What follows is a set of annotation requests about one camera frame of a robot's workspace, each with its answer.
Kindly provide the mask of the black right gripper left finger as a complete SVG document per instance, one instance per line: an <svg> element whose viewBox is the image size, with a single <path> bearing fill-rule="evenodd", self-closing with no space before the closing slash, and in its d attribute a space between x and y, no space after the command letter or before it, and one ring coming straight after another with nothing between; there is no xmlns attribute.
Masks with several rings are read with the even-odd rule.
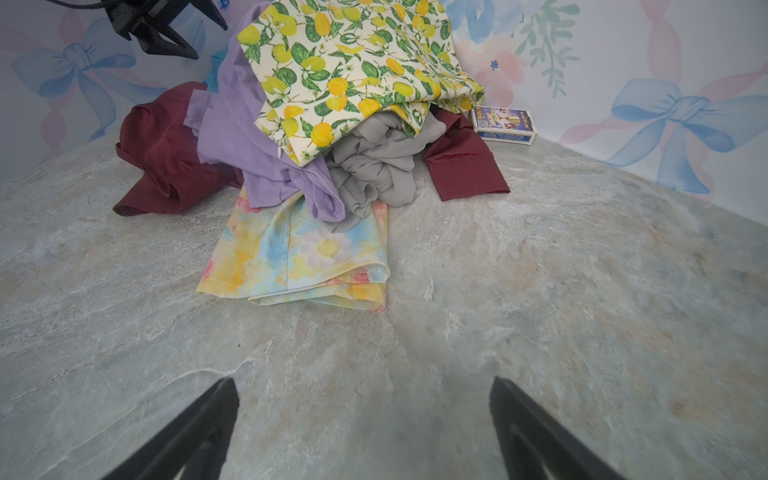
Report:
<svg viewBox="0 0 768 480"><path fill-rule="evenodd" d="M238 408L234 379L218 380L104 480L219 478Z"/></svg>

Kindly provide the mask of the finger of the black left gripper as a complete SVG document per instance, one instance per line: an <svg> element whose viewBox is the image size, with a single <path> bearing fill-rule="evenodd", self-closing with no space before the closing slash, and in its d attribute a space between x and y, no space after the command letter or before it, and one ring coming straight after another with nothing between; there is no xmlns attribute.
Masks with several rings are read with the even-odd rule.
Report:
<svg viewBox="0 0 768 480"><path fill-rule="evenodd" d="M223 30L228 29L228 25L224 17L219 12L213 1L190 1L197 1L198 5L197 7L193 7L194 9L219 25ZM137 36L134 37L139 41L142 50L150 55L176 56L192 60L197 60L199 58L195 48L177 32L176 34L170 33L168 36L166 36L162 33L158 33L157 31L150 32L147 28L144 28L138 32Z"/></svg>

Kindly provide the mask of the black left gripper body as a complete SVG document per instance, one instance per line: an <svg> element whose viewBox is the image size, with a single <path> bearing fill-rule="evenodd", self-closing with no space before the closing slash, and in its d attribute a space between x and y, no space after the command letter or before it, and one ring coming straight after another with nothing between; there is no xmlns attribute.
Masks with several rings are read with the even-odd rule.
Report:
<svg viewBox="0 0 768 480"><path fill-rule="evenodd" d="M113 1L105 7L107 17L118 35L137 36L147 28L168 36L176 34L172 23L188 7L197 7L197 1L190 0L127 0Z"/></svg>

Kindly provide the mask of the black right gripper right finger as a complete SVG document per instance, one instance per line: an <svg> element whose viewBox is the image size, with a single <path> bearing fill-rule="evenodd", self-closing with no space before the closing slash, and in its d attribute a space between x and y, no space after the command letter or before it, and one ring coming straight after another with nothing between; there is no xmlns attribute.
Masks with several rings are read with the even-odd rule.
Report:
<svg viewBox="0 0 768 480"><path fill-rule="evenodd" d="M510 479L623 478L511 380L494 379L489 407Z"/></svg>

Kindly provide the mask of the teal blue cloth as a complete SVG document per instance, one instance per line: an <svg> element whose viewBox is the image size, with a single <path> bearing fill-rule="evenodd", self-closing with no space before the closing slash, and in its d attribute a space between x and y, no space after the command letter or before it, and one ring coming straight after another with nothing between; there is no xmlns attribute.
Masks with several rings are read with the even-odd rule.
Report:
<svg viewBox="0 0 768 480"><path fill-rule="evenodd" d="M226 55L227 55L227 48L224 48L222 50L215 52L211 56L211 69L207 77L203 80L203 82L207 86L207 90L210 92L217 93L219 91L218 72L221 64L226 58Z"/></svg>

